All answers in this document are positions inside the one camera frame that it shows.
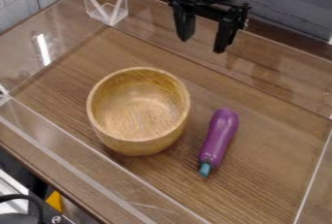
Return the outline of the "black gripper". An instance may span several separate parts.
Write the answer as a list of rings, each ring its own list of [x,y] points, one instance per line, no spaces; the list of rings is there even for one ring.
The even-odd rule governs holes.
[[[219,22],[214,52],[222,53],[231,44],[236,29],[244,28],[248,3],[231,0],[168,0],[173,11],[176,35],[185,42],[195,30],[195,17],[203,16]]]

